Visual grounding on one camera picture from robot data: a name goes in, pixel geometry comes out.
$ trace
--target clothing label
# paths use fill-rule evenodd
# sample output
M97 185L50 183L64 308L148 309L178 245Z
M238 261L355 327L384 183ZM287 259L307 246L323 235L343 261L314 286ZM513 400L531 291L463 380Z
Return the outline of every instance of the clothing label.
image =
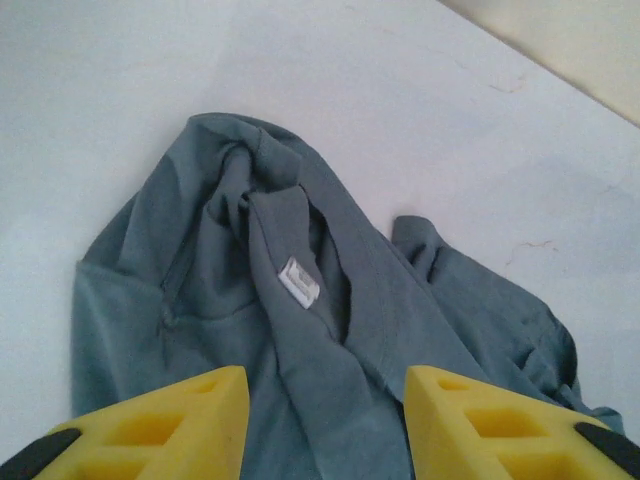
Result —
M305 310L320 296L320 285L291 257L278 278Z

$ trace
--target white surface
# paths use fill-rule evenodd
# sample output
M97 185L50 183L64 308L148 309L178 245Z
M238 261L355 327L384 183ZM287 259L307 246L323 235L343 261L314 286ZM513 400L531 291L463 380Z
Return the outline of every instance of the white surface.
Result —
M640 439L640 131L429 0L162 3L0 7L0 459L68 416L74 262L214 110L540 295Z

